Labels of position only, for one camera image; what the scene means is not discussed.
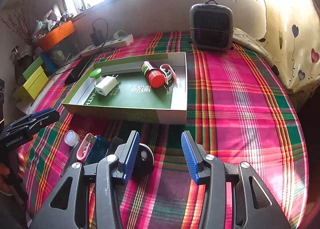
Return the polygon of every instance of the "dark floor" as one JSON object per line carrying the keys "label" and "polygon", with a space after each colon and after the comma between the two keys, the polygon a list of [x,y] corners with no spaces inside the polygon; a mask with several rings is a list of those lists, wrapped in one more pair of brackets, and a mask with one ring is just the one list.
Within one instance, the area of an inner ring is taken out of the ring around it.
{"label": "dark floor", "polygon": [[299,228],[318,229],[320,228],[320,87],[298,112],[298,118],[306,141],[309,163],[306,214]]}

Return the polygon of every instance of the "pink heart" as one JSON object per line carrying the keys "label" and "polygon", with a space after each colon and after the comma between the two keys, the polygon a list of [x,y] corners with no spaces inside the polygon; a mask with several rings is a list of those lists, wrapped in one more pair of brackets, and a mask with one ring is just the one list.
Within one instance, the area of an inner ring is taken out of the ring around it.
{"label": "pink heart", "polygon": [[319,54],[314,49],[312,49],[311,50],[311,61],[313,63],[317,63],[319,61],[319,58],[320,58]]}

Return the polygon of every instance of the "yellow box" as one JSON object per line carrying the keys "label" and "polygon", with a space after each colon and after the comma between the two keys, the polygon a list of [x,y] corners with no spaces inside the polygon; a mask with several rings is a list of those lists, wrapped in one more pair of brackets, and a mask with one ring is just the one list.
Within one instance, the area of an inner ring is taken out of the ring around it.
{"label": "yellow box", "polygon": [[13,96],[18,101],[33,101],[37,98],[47,81],[48,77],[44,73],[43,68],[39,66],[30,78],[15,90]]}

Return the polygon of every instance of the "white charger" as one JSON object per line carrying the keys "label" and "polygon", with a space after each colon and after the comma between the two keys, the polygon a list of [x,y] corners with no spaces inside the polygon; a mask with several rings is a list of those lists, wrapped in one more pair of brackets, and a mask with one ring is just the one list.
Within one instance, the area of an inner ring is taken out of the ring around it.
{"label": "white charger", "polygon": [[118,84],[118,81],[116,79],[117,77],[118,75],[116,77],[113,77],[113,75],[106,76],[95,86],[96,91],[103,96],[107,96],[108,93],[111,92],[111,90]]}

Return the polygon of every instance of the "bottle with green cap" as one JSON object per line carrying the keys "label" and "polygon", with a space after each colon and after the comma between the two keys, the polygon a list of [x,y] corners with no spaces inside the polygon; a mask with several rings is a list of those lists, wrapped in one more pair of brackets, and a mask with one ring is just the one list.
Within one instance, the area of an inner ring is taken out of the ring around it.
{"label": "bottle with green cap", "polygon": [[94,86],[96,86],[99,82],[101,82],[103,80],[100,73],[101,73],[100,68],[95,69],[94,71],[92,71],[92,73],[90,73],[90,77],[94,78]]}

